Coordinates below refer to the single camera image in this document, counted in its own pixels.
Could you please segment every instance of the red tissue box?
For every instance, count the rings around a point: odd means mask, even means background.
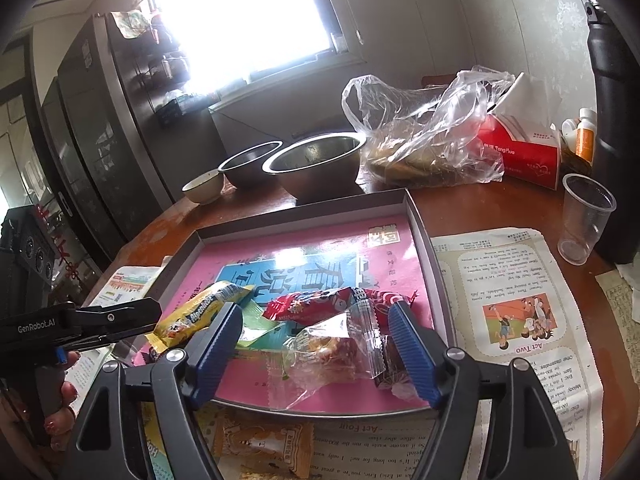
[[[517,121],[513,116],[489,114],[478,137],[502,153],[505,175],[551,189],[558,186],[560,142],[551,129]]]

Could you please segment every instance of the clear plastic cup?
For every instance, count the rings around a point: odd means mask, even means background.
[[[564,209],[558,252],[573,265],[587,261],[600,239],[609,215],[616,209],[616,199],[602,184],[588,176],[570,173],[562,180]]]

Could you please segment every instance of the fingernail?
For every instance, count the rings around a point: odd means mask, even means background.
[[[50,435],[55,435],[56,434],[56,423],[53,422],[52,420],[50,420],[49,422],[47,422],[44,425],[44,430],[49,433]]]

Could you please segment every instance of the black camera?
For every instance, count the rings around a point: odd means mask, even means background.
[[[0,234],[0,319],[47,306],[59,256],[36,206],[9,209]]]

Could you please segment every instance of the wall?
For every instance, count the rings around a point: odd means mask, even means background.
[[[482,64],[545,79],[562,97],[556,124],[595,107],[583,0],[347,1],[332,0],[345,33],[360,33],[362,62],[281,83],[215,112],[229,152],[270,138],[260,131],[287,139],[315,124],[344,122],[342,89],[367,73],[418,88],[423,75]]]

